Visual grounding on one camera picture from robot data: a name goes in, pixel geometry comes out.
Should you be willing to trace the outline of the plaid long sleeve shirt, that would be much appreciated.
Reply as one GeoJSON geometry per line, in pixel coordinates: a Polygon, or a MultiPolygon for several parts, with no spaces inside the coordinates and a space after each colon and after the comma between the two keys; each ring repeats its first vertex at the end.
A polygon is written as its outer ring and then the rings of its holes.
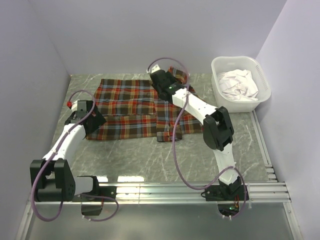
{"type": "Polygon", "coordinates": [[[149,79],[102,79],[94,93],[95,103],[106,123],[87,136],[91,141],[155,137],[158,142],[176,141],[203,131],[188,112],[159,99],[149,79]]]}

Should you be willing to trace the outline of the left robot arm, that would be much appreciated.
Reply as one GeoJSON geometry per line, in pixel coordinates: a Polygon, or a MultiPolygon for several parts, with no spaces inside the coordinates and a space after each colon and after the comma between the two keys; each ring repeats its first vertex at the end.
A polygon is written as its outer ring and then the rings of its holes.
{"type": "Polygon", "coordinates": [[[70,164],[78,145],[106,123],[92,100],[68,103],[72,113],[64,123],[63,132],[52,149],[40,160],[30,164],[33,199],[36,202],[69,202],[83,194],[89,201],[101,195],[95,176],[76,176],[70,164]]]}

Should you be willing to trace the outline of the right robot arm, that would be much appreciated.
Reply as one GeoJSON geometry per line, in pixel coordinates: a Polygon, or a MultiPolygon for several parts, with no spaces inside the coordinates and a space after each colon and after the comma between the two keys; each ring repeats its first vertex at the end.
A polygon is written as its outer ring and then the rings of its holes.
{"type": "Polygon", "coordinates": [[[239,191],[247,195],[243,176],[236,168],[233,155],[234,128],[228,110],[206,103],[189,91],[188,85],[182,85],[173,75],[162,69],[150,71],[152,86],[159,98],[188,112],[203,127],[203,140],[213,150],[219,174],[211,181],[219,182],[220,194],[226,200],[234,199],[239,191]]]}

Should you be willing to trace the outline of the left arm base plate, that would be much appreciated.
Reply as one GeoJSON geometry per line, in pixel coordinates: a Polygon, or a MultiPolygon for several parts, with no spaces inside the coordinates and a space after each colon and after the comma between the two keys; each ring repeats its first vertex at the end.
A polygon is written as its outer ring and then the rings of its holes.
{"type": "MultiPolygon", "coordinates": [[[[98,189],[98,193],[96,192],[89,192],[87,195],[92,196],[102,196],[102,197],[109,197],[112,199],[116,198],[117,194],[117,187],[115,185],[111,186],[100,186],[98,189]]],[[[74,196],[72,199],[73,202],[111,202],[111,200],[105,200],[102,198],[95,198],[95,197],[85,197],[85,196],[74,196]]]]}

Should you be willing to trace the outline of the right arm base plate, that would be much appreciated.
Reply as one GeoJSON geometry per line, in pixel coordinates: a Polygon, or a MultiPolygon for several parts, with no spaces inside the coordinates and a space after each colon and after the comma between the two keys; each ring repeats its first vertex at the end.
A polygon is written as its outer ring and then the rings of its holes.
{"type": "Polygon", "coordinates": [[[247,187],[243,184],[241,184],[235,190],[232,190],[229,186],[211,185],[201,193],[201,196],[205,198],[207,202],[249,200],[249,192],[247,190],[247,187]]]}

